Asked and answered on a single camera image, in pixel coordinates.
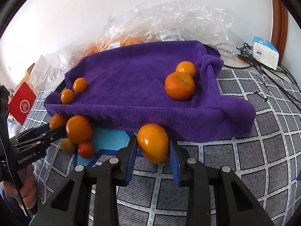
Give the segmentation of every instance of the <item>plastic bag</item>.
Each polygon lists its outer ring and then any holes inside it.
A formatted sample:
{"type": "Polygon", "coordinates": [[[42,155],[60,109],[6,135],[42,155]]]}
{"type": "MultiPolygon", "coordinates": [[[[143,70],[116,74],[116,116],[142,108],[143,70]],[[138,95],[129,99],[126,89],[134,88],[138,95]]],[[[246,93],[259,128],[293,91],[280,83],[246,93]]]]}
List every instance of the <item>plastic bag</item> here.
{"type": "Polygon", "coordinates": [[[232,57],[236,47],[229,39],[232,16],[229,11],[206,6],[185,6],[180,2],[155,6],[139,5],[129,13],[114,15],[98,38],[98,51],[136,43],[167,40],[198,40],[232,57]]]}
{"type": "Polygon", "coordinates": [[[185,6],[177,1],[155,6],[140,4],[128,13],[110,18],[96,43],[69,46],[42,55],[31,72],[29,83],[35,90],[44,89],[44,99],[83,57],[137,43],[198,40],[219,49],[222,56],[232,57],[236,48],[229,39],[231,25],[230,12],[208,5],[185,6]]]}
{"type": "Polygon", "coordinates": [[[31,71],[29,83],[34,89],[44,90],[42,98],[64,80],[65,73],[73,68],[83,57],[87,45],[68,46],[54,53],[41,55],[31,71]]]}

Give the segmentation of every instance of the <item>hand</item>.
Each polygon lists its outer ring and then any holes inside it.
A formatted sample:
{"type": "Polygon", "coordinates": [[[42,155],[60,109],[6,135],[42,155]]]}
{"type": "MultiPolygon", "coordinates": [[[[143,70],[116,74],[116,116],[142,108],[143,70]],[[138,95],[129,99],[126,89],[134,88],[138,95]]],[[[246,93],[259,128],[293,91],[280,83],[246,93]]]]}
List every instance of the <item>hand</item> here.
{"type": "MultiPolygon", "coordinates": [[[[38,198],[37,188],[35,185],[36,177],[33,174],[33,165],[30,164],[26,167],[26,175],[23,183],[23,187],[20,189],[20,193],[23,197],[24,204],[26,208],[32,208],[38,198]]],[[[11,198],[15,198],[15,195],[18,194],[15,186],[8,181],[2,181],[0,183],[5,194],[11,198]]]]}

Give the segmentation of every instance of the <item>red tomato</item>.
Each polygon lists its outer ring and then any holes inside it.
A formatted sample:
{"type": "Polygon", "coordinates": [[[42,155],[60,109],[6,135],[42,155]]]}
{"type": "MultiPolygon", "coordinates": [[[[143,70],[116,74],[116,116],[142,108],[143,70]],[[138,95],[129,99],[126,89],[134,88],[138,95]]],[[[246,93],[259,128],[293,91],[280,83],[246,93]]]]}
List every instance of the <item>red tomato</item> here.
{"type": "Polygon", "coordinates": [[[93,158],[95,153],[95,148],[89,142],[82,142],[78,145],[78,154],[84,159],[93,158]]]}

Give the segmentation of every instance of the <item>grid pattern fabric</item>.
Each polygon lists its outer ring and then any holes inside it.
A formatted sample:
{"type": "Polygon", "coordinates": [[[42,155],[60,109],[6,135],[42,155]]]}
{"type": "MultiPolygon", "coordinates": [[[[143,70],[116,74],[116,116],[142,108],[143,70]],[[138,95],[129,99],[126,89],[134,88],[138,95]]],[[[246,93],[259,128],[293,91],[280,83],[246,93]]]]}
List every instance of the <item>grid pattern fabric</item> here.
{"type": "MultiPolygon", "coordinates": [[[[301,101],[296,86],[276,80],[291,95],[301,101]]],[[[217,84],[222,95],[250,101],[256,109],[252,133],[208,143],[179,141],[190,156],[206,166],[227,165],[246,184],[261,203],[276,226],[283,226],[301,203],[301,182],[296,181],[301,170],[301,113],[274,84],[267,89],[254,72],[221,70],[217,84]],[[256,94],[258,91],[268,101],[256,94]]],[[[32,111],[21,131],[49,122],[43,107],[42,92],[38,93],[32,111]]],[[[111,156],[103,155],[95,166],[111,156]]],[[[63,153],[60,140],[52,143],[47,155],[34,163],[39,206],[76,164],[74,155],[63,153]]],[[[93,225],[95,185],[92,189],[89,225],[93,225]]],[[[213,188],[210,187],[211,224],[216,225],[213,188]]],[[[173,181],[169,162],[154,165],[137,157],[133,178],[127,187],[117,188],[120,225],[185,225],[188,188],[178,188],[173,181]]]]}

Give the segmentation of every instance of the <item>tissue box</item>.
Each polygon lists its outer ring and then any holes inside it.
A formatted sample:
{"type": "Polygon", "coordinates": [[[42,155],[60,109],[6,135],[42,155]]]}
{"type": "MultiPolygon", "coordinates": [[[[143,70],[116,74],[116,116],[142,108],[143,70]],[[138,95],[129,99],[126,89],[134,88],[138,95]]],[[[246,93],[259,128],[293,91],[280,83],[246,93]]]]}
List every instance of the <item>tissue box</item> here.
{"type": "Polygon", "coordinates": [[[279,53],[274,45],[265,39],[254,36],[253,38],[253,57],[260,63],[277,69],[279,53]]]}

